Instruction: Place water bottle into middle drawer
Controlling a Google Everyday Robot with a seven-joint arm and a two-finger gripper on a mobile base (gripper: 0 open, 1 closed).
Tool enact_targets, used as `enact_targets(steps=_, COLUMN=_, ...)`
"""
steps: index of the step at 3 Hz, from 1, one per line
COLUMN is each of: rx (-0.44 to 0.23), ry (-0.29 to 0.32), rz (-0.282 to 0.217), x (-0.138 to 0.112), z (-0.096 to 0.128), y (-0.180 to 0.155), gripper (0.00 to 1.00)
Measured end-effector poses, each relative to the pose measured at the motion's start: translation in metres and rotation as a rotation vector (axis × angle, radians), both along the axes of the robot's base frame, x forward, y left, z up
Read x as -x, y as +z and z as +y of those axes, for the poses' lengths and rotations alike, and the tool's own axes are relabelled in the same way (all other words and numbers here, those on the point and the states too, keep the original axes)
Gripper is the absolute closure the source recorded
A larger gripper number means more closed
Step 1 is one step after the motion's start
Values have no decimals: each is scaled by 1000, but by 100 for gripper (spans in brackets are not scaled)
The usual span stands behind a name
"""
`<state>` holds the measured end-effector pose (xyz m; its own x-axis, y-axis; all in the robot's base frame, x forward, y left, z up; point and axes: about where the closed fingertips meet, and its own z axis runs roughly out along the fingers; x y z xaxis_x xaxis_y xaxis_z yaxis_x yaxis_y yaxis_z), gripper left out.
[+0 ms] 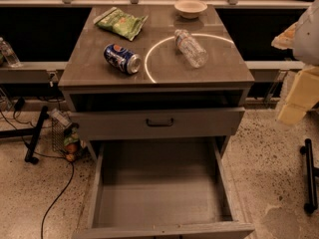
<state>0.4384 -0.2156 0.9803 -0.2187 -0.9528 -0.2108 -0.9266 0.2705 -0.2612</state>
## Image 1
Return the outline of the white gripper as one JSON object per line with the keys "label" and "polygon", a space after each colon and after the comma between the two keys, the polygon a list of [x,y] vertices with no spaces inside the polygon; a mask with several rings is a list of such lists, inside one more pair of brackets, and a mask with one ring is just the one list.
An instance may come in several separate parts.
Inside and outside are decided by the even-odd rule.
{"label": "white gripper", "polygon": [[[293,23],[276,36],[271,46],[280,50],[292,49],[293,56],[305,64],[319,65],[319,0],[315,0]],[[319,67],[299,71],[284,100],[277,119],[287,125],[299,123],[319,102]]]}

